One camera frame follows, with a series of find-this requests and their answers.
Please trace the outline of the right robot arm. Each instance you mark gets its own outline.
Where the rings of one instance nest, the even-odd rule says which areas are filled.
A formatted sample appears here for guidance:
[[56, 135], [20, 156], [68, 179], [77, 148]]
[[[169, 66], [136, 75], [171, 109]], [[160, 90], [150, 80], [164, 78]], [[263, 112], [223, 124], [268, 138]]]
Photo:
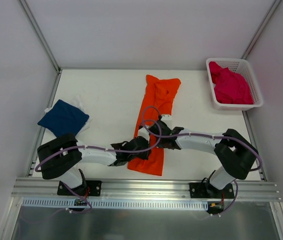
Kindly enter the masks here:
[[210, 198], [221, 198], [235, 180], [245, 180], [249, 172], [262, 166], [261, 157], [239, 132], [229, 128], [224, 133], [194, 132], [184, 127], [170, 129], [162, 120], [147, 128], [156, 137], [158, 148], [170, 150], [196, 150], [215, 155], [221, 167], [212, 172], [204, 186], [195, 192]]

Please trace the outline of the orange t shirt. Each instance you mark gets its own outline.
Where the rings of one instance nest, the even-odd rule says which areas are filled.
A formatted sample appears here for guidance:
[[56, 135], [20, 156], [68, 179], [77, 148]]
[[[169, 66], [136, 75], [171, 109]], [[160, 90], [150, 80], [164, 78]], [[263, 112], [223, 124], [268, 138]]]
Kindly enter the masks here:
[[[146, 75], [146, 88], [143, 101], [140, 107], [134, 136], [137, 136], [142, 120], [146, 125], [153, 124], [159, 118], [159, 114], [172, 114], [173, 102], [178, 93], [181, 81], [178, 78], [158, 79], [153, 75]], [[132, 171], [161, 176], [164, 167], [164, 149], [153, 148], [147, 160], [135, 158], [127, 164]]]

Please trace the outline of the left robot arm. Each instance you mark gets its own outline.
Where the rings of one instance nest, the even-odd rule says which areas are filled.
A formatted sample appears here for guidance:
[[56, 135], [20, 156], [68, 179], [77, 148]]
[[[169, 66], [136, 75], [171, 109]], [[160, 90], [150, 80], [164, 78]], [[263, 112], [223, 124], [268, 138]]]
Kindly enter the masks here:
[[37, 148], [39, 164], [34, 171], [45, 180], [58, 180], [59, 196], [84, 196], [89, 186], [77, 164], [100, 164], [107, 167], [121, 167], [140, 158], [147, 160], [151, 154], [147, 138], [138, 136], [130, 141], [112, 143], [109, 147], [87, 146], [72, 133], [57, 137]]

